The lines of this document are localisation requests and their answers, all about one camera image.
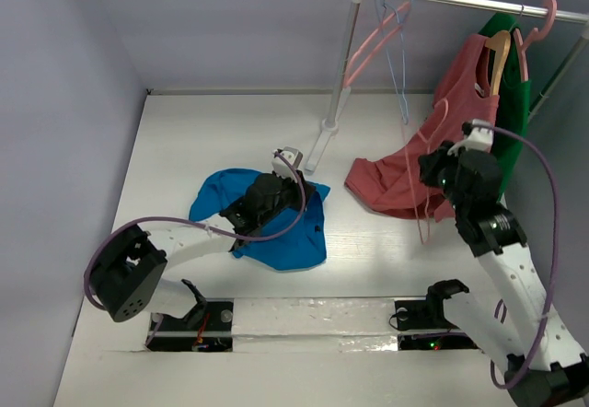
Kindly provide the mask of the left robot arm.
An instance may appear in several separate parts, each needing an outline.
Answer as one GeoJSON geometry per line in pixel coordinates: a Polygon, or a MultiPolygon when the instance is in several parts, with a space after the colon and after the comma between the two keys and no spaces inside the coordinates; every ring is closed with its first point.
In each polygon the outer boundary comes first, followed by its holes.
{"type": "Polygon", "coordinates": [[[174,228],[148,232],[144,218],[129,222],[95,251],[84,273],[84,291],[115,322],[143,311],[170,317],[185,329],[202,325],[207,300],[188,279],[166,270],[216,253],[270,243],[295,229],[316,192],[301,171],[288,177],[262,173],[245,193],[205,221],[170,218],[174,228]]]}

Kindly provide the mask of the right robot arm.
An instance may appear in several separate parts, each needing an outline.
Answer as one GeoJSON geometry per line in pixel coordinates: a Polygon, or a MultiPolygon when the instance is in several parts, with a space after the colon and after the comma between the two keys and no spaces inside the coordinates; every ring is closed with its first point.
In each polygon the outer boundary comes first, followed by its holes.
{"type": "Polygon", "coordinates": [[[430,285],[423,304],[435,326],[465,333],[502,372],[518,406],[557,406],[588,393],[588,355],[547,301],[524,230],[499,201],[502,170],[495,157],[449,141],[418,158],[421,183],[442,191],[456,229],[492,280],[513,327],[481,310],[457,279],[430,285]]]}

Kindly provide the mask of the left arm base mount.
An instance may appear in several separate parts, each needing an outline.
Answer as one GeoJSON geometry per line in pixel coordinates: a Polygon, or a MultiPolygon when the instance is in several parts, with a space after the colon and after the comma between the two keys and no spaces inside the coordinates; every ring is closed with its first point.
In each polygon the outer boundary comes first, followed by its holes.
{"type": "Polygon", "coordinates": [[[183,317],[154,314],[144,343],[152,352],[223,353],[233,350],[233,299],[207,300],[189,280],[193,307],[183,317]]]}

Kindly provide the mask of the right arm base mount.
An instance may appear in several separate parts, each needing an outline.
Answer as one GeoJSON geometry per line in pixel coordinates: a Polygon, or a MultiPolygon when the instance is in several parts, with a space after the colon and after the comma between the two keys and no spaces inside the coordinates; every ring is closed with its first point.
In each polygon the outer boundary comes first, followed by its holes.
{"type": "Polygon", "coordinates": [[[424,298],[397,299],[388,319],[400,351],[477,350],[458,327],[437,319],[424,298]]]}

